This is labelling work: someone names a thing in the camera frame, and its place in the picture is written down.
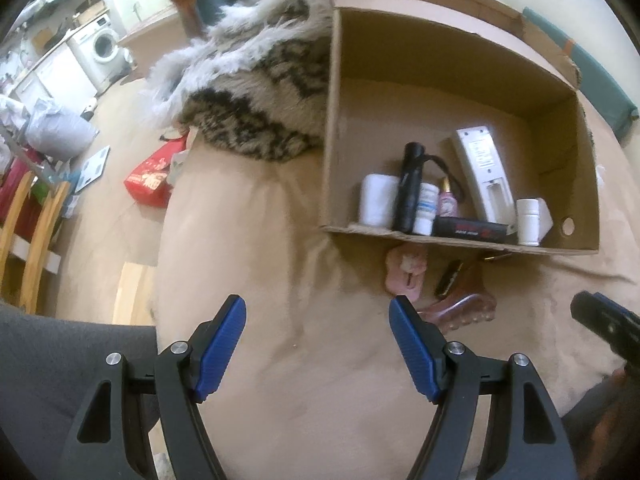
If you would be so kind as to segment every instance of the red bag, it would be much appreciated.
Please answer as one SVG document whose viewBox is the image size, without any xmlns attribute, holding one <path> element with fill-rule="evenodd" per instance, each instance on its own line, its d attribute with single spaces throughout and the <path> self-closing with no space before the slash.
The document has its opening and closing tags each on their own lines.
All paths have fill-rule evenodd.
<svg viewBox="0 0 640 480">
<path fill-rule="evenodd" d="M 133 200 L 143 205 L 166 208 L 171 198 L 171 187 L 166 182 L 171 158 L 186 149 L 187 136 L 171 139 L 133 170 L 124 181 Z"/>
</svg>

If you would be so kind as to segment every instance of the fur blanket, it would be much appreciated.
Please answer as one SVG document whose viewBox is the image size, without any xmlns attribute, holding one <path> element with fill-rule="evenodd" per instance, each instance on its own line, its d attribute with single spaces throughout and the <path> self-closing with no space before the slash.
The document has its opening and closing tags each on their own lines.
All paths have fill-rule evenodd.
<svg viewBox="0 0 640 480">
<path fill-rule="evenodd" d="M 196 126 L 214 146 L 284 161 L 320 146 L 330 0 L 233 6 L 206 40 L 164 56 L 148 78 L 157 126 Z"/>
</svg>

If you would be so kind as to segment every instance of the gray pants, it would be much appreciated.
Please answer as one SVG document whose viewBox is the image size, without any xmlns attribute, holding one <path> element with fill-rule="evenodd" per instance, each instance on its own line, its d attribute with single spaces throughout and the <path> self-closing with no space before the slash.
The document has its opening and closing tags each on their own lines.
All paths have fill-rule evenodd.
<svg viewBox="0 0 640 480">
<path fill-rule="evenodd" d="M 54 478 L 95 367 L 116 351 L 129 360 L 157 355 L 156 329 L 25 316 L 0 303 L 0 428 L 38 480 Z M 151 426 L 154 400 L 145 399 Z"/>
</svg>

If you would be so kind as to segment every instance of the white bottle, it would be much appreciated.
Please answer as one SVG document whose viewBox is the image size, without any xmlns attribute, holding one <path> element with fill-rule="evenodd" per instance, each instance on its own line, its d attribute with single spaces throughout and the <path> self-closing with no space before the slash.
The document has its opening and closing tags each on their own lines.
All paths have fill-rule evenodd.
<svg viewBox="0 0 640 480">
<path fill-rule="evenodd" d="M 372 173 L 362 181 L 358 222 L 370 227 L 391 229 L 398 195 L 396 176 Z"/>
<path fill-rule="evenodd" d="M 418 208 L 415 211 L 414 233 L 418 235 L 431 236 L 433 221 L 436 218 L 438 209 L 438 186 L 423 182 L 420 184 L 420 198 Z"/>
<path fill-rule="evenodd" d="M 523 198 L 516 202 L 518 213 L 518 244 L 540 245 L 540 202 L 537 198 Z"/>
</svg>

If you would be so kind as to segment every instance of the washing machine door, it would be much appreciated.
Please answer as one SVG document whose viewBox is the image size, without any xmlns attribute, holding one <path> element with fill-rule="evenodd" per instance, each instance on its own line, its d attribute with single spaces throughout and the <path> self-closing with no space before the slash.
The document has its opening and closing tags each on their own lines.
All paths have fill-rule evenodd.
<svg viewBox="0 0 640 480">
<path fill-rule="evenodd" d="M 92 54 L 98 63 L 106 64 L 113 61 L 120 51 L 118 40 L 120 37 L 110 28 L 105 28 L 96 33 Z"/>
</svg>

